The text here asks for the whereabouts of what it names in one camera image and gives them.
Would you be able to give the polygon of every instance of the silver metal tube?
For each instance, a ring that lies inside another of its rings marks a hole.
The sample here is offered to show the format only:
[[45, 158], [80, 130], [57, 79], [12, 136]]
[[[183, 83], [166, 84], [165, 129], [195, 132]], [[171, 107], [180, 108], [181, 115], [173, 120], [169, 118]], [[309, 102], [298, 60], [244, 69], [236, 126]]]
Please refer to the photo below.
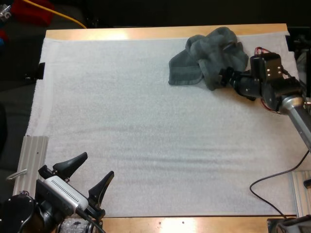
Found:
[[304, 101], [300, 96], [290, 96], [284, 99], [280, 112], [287, 114], [307, 148], [311, 151], [311, 116], [303, 107]]

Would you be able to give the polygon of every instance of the black cable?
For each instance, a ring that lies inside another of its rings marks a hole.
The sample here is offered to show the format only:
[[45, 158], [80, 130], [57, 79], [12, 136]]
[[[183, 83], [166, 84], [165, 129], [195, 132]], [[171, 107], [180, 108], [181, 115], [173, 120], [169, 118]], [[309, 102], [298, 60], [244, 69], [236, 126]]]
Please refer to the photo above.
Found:
[[287, 75], [289, 78], [292, 77], [292, 76], [289, 74], [289, 72], [288, 72], [286, 69], [284, 69], [283, 66], [282, 66], [282, 73], [285, 74], [285, 75]]
[[260, 200], [264, 201], [265, 203], [269, 204], [271, 207], [273, 207], [273, 208], [274, 208], [276, 211], [278, 211], [279, 214], [282, 215], [282, 217], [285, 218], [285, 219], [287, 219], [286, 216], [285, 216], [279, 209], [277, 209], [273, 204], [271, 204], [270, 202], [268, 202], [266, 199], [264, 199], [264, 198], [262, 198], [261, 196], [259, 196], [258, 194], [256, 194], [256, 193], [252, 190], [252, 187], [253, 187], [255, 184], [257, 184], [258, 182], [260, 182], [260, 181], [264, 181], [264, 180], [266, 180], [266, 179], [268, 179], [268, 178], [272, 178], [272, 177], [275, 177], [275, 176], [283, 175], [283, 174], [285, 174], [285, 173], [288, 173], [288, 172], [291, 172], [291, 171], [296, 170], [296, 169], [302, 164], [302, 162], [305, 160], [305, 158], [307, 157], [308, 153], [309, 153], [309, 150], [308, 150], [308, 151], [306, 152], [306, 154], [302, 157], [302, 159], [300, 160], [300, 162], [299, 162], [295, 167], [293, 167], [292, 169], [289, 169], [289, 170], [287, 170], [287, 171], [283, 171], [283, 172], [280, 172], [280, 173], [277, 173], [277, 174], [274, 174], [274, 175], [271, 175], [271, 176], [266, 176], [266, 177], [264, 177], [264, 178], [261, 178], [261, 179], [255, 181], [255, 182], [253, 182], [253, 183], [249, 186], [249, 190], [251, 190], [252, 194], [254, 194], [256, 197], [258, 197]]
[[82, 217], [84, 220], [89, 221], [90, 223], [92, 223], [98, 230], [100, 233], [106, 233], [103, 228], [98, 225], [96, 222], [94, 222], [87, 213], [85, 213], [81, 208], [77, 207], [76, 208], [76, 214], [79, 215], [80, 217]]

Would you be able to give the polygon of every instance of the red object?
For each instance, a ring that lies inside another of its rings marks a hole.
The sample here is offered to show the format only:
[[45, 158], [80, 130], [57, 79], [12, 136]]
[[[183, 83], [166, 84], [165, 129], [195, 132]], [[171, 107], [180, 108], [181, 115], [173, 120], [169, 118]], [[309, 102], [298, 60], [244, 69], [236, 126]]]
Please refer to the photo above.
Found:
[[[48, 0], [32, 0], [32, 2], [54, 10], [54, 5]], [[53, 18], [53, 13], [30, 5], [23, 0], [14, 1], [11, 13], [20, 22], [32, 23], [39, 26], [49, 26]]]
[[6, 35], [5, 31], [3, 31], [3, 30], [0, 30], [0, 38], [3, 41], [8, 41], [9, 40], [8, 36]]

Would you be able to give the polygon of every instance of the wooden board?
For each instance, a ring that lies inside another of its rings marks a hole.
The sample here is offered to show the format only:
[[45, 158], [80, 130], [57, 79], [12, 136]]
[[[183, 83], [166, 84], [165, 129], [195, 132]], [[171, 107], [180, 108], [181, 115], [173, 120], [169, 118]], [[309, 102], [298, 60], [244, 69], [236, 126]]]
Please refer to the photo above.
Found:
[[108, 28], [48, 30], [46, 38], [59, 40], [127, 40], [190, 37], [196, 34], [207, 35], [218, 27], [226, 26], [237, 35], [273, 33], [287, 31], [286, 24], [246, 24], [164, 28]]
[[279, 217], [120, 217], [103, 221], [107, 233], [268, 233], [268, 218]]

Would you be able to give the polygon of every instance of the yellow cable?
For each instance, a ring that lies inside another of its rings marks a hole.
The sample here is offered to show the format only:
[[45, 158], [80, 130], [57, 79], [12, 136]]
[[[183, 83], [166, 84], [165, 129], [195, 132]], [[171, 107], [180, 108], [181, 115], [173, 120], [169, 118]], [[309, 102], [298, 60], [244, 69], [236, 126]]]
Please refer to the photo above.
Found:
[[26, 3], [29, 3], [29, 4], [31, 4], [31, 5], [33, 5], [33, 6], [39, 7], [39, 8], [41, 8], [41, 9], [43, 9], [43, 10], [52, 12], [52, 13], [58, 15], [58, 16], [64, 17], [64, 18], [66, 18], [66, 19], [69, 19], [69, 20], [71, 20], [71, 21], [73, 21], [73, 22], [79, 24], [81, 27], [86, 28], [86, 26], [85, 26], [83, 23], [81, 23], [81, 22], [77, 21], [76, 19], [71, 18], [71, 17], [69, 17], [69, 16], [67, 16], [67, 15], [64, 15], [64, 14], [59, 13], [59, 12], [54, 11], [54, 10], [51, 10], [51, 9], [49, 9], [49, 8], [47, 8], [47, 7], [41, 6], [41, 5], [36, 4], [36, 3], [32, 2], [32, 1], [29, 1], [29, 0], [23, 0], [23, 1], [26, 2]]

